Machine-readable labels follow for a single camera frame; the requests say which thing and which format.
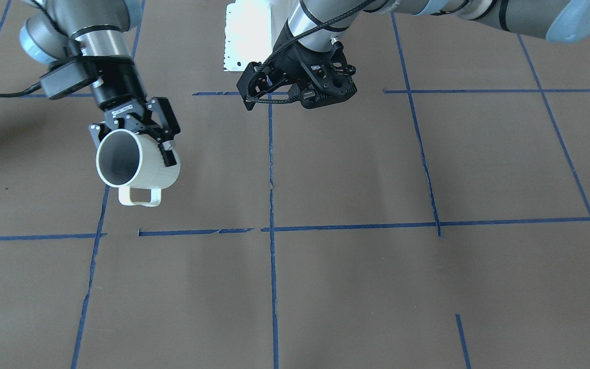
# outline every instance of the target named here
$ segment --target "black cable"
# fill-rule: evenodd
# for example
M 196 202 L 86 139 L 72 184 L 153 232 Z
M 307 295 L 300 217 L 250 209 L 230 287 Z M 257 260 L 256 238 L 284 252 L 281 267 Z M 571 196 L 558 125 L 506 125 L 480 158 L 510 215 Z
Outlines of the black cable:
M 18 93 L 0 93 L 0 97 L 22 97 L 22 96 L 26 96 L 28 94 L 32 94 L 35 91 L 40 90 L 40 88 L 42 88 L 42 86 L 40 86 L 40 82 L 36 82 L 35 84 L 33 84 L 31 87 L 27 88 L 24 91 L 21 91 Z
M 35 4 L 35 6 L 40 9 L 41 12 L 43 12 L 43 14 L 47 17 L 47 19 L 49 19 L 49 23 L 51 23 L 52 27 L 54 28 L 54 30 L 56 30 L 58 33 L 60 33 L 61 35 L 65 35 L 65 32 L 63 32 L 61 30 L 61 28 L 58 26 L 58 23 L 56 23 L 56 21 L 51 17 L 51 15 L 49 14 L 49 12 L 47 11 L 47 9 L 45 9 L 45 7 L 43 7 L 37 0 L 31 0 L 31 2 L 33 4 Z M 29 88 L 27 88 L 24 91 L 20 91 L 18 93 L 0 93 L 0 97 L 22 97 L 22 96 L 26 96 L 28 94 L 32 94 L 35 91 L 38 91 L 42 88 L 42 86 L 40 85 L 40 82 L 37 82 L 35 84 L 32 84 Z
M 299 101 L 297 98 L 295 97 L 289 97 L 286 99 L 273 99 L 273 98 L 255 98 L 250 96 L 250 86 L 252 86 L 254 84 L 254 82 L 256 82 L 256 79 L 258 79 L 258 75 L 259 73 L 263 72 L 263 70 L 265 69 L 265 67 L 268 65 L 268 63 L 270 63 L 272 61 L 272 59 L 276 58 L 277 55 L 281 54 L 281 52 L 286 51 L 286 49 L 288 49 L 290 46 L 292 46 L 293 44 L 295 44 L 295 42 L 298 42 L 299 40 L 308 37 L 310 35 L 313 35 L 314 33 L 324 29 L 327 26 L 331 26 L 332 24 L 335 23 L 339 23 L 340 21 L 342 21 L 343 19 L 349 18 L 351 16 L 353 16 L 354 14 L 357 14 L 358 12 L 360 12 L 363 8 L 367 7 L 368 5 L 374 3 L 376 0 L 366 0 L 365 2 L 359 4 L 358 6 L 354 7 L 353 9 L 345 12 L 344 14 L 341 14 L 333 19 L 330 19 L 328 21 L 326 21 L 325 23 L 322 23 L 319 26 L 316 26 L 314 28 L 311 28 L 311 30 L 305 31 L 304 33 L 302 33 L 301 35 L 298 35 L 297 37 L 289 40 L 289 42 L 283 44 L 281 47 L 279 47 L 275 52 L 272 53 L 272 55 L 270 55 L 269 57 L 267 57 L 267 59 L 265 59 L 263 65 L 261 65 L 260 68 L 258 68 L 258 70 L 255 72 L 255 74 L 253 75 L 252 78 L 250 78 L 250 81 L 247 84 L 247 91 L 246 91 L 246 100 L 251 102 L 251 103 L 258 103 L 258 104 L 277 104 L 277 105 L 282 105 L 282 104 L 290 104 L 290 103 L 295 103 L 296 101 Z

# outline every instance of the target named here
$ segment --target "light blue joint cap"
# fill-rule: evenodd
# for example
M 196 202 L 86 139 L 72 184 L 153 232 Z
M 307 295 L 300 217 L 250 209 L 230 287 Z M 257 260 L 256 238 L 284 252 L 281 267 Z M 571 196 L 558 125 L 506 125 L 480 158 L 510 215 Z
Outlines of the light blue joint cap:
M 445 5 L 447 5 L 450 0 L 429 0 L 427 6 L 423 10 L 420 10 L 418 14 L 414 14 L 415 16 L 419 15 L 431 15 L 434 13 L 439 12 Z
M 571 0 L 545 35 L 549 42 L 574 44 L 590 35 L 590 0 Z
M 33 38 L 31 38 L 31 34 L 29 30 L 26 28 L 26 23 L 24 27 L 19 31 L 19 44 L 22 45 L 24 52 L 28 54 L 33 60 L 43 65 L 49 65 L 49 63 L 55 62 L 56 58 L 47 54 L 43 49 L 35 43 Z
M 138 27 L 142 21 L 142 8 L 138 0 L 124 0 L 124 4 L 129 11 L 129 31 Z

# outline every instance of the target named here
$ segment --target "white mug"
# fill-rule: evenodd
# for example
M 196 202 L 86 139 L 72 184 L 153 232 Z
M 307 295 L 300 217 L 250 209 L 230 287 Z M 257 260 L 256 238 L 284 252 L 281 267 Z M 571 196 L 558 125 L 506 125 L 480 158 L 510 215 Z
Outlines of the white mug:
M 149 136 L 127 129 L 116 129 L 106 135 L 97 149 L 97 173 L 104 183 L 119 192 L 124 206 L 153 208 L 161 204 L 162 189 L 176 182 L 181 161 L 173 150 L 177 165 L 166 167 L 157 142 Z M 150 202 L 131 201 L 131 189 L 152 191 Z

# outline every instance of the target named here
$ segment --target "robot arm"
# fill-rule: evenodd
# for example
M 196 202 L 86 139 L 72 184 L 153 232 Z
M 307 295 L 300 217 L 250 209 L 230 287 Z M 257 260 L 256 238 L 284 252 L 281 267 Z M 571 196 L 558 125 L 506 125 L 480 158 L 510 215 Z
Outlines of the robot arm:
M 48 98 L 56 100 L 90 86 L 105 116 L 101 124 L 91 125 L 97 147 L 108 133 L 124 128 L 150 136 L 164 165 L 176 166 L 173 140 L 181 130 L 171 105 L 167 98 L 147 100 L 124 39 L 124 32 L 141 21 L 138 0 L 22 1 L 42 7 L 26 21 L 19 40 L 31 58 L 49 65 L 40 78 Z M 152 120 L 154 113 L 160 124 Z
M 312 109 L 342 103 L 356 94 L 352 80 L 356 68 L 347 63 L 339 41 L 358 15 L 356 9 L 414 16 L 454 14 L 549 42 L 570 44 L 590 35 L 590 0 L 299 0 L 274 54 L 267 63 L 250 63 L 237 84 L 246 108 L 252 110 L 256 103 L 300 101 L 304 108 Z M 333 22 L 334 17 L 342 19 Z M 302 37 L 316 28 L 315 33 Z M 288 99 L 260 99 L 283 86 L 291 86 Z

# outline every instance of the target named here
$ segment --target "mug handle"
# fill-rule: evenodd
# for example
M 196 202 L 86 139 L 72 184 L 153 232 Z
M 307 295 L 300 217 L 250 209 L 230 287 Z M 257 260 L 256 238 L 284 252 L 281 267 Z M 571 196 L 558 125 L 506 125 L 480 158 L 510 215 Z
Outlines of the mug handle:
M 124 206 L 145 206 L 147 208 L 156 208 L 161 205 L 161 189 L 151 189 L 152 199 L 150 202 L 131 201 L 131 187 L 120 187 L 117 189 L 120 203 Z

